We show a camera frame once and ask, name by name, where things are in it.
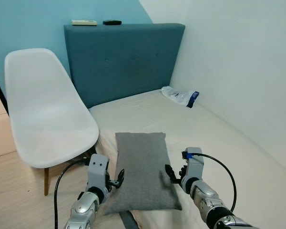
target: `blue wall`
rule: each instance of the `blue wall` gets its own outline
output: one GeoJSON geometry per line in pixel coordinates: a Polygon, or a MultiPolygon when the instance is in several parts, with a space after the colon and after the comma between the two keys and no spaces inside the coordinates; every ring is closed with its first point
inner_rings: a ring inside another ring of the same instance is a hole
{"type": "Polygon", "coordinates": [[[48,48],[69,73],[63,25],[71,19],[152,23],[138,0],[0,0],[0,86],[4,58],[14,50],[48,48]]]}

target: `chair backrest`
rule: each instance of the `chair backrest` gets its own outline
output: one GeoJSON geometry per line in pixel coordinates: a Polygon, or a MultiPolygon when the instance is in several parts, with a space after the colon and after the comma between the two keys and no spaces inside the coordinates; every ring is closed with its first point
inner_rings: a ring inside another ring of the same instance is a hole
{"type": "Polygon", "coordinates": [[[89,112],[61,62],[47,49],[9,53],[5,58],[5,86],[11,122],[16,118],[18,124],[27,123],[25,119],[32,113],[42,120],[57,109],[89,112]]]}

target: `plastic water bottle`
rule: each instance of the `plastic water bottle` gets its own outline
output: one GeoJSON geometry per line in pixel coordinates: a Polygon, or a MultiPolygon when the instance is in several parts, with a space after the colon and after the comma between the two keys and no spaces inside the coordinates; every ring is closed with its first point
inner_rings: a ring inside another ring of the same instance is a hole
{"type": "Polygon", "coordinates": [[[161,92],[166,98],[189,108],[193,107],[193,104],[199,95],[199,92],[178,92],[170,86],[161,88],[161,92]]]}

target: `black cable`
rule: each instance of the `black cable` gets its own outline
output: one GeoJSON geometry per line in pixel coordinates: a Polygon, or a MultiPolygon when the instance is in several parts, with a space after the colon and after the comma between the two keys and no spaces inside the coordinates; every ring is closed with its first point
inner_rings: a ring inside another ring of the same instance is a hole
{"type": "Polygon", "coordinates": [[[54,191],[54,217],[55,217],[55,221],[54,221],[54,228],[55,229],[58,229],[58,213],[57,213],[57,190],[58,190],[58,185],[59,185],[59,182],[62,178],[62,175],[73,165],[77,164],[77,163],[85,163],[85,165],[87,165],[87,162],[89,163],[90,160],[89,158],[84,158],[84,159],[81,159],[81,160],[78,160],[78,161],[74,161],[72,162],[71,164],[69,164],[64,170],[63,172],[60,174],[59,178],[57,179],[57,182],[56,182],[56,186],[55,186],[55,191],[54,191]]]}
{"type": "Polygon", "coordinates": [[[233,204],[232,204],[232,207],[231,207],[231,212],[234,211],[234,208],[235,208],[235,205],[236,205],[236,196],[237,196],[237,193],[236,193],[236,184],[235,184],[235,180],[234,180],[234,177],[232,175],[232,173],[230,172],[230,170],[227,168],[227,166],[225,166],[221,161],[217,160],[216,158],[212,157],[212,156],[209,156],[207,154],[191,154],[191,155],[197,155],[197,156],[204,156],[204,157],[207,157],[209,159],[212,159],[214,161],[216,161],[217,163],[219,163],[222,167],[225,168],[225,170],[228,172],[228,174],[230,175],[230,178],[232,180],[232,184],[233,184],[233,190],[234,190],[234,197],[233,197],[233,204]]]}

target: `bed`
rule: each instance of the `bed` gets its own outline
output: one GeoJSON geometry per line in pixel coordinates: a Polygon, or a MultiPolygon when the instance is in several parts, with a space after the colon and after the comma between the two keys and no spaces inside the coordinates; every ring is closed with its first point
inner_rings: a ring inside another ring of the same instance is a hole
{"type": "MultiPolygon", "coordinates": [[[[109,157],[113,177],[115,133],[164,132],[175,171],[184,165],[181,151],[200,147],[233,173],[237,216],[260,228],[286,228],[286,170],[199,99],[189,109],[162,96],[159,89],[170,82],[183,32],[181,24],[65,26],[72,81],[100,129],[96,152],[109,157]]],[[[206,159],[203,178],[232,205],[232,183],[219,165],[206,159]]],[[[138,227],[206,229],[191,198],[177,185],[176,190],[182,211],[133,210],[138,227]]]]}

